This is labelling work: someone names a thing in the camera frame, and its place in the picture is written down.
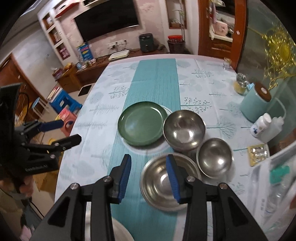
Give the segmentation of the person's left hand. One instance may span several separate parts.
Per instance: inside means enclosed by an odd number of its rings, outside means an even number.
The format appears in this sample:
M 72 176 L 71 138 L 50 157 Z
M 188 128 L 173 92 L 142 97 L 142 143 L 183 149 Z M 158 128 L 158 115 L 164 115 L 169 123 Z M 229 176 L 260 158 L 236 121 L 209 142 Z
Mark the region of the person's left hand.
M 26 176 L 23 180 L 23 184 L 19 187 L 20 194 L 25 197 L 31 197 L 34 192 L 33 187 L 34 179 L 32 176 Z M 1 180 L 1 189 L 7 194 L 16 192 L 15 185 L 9 178 Z

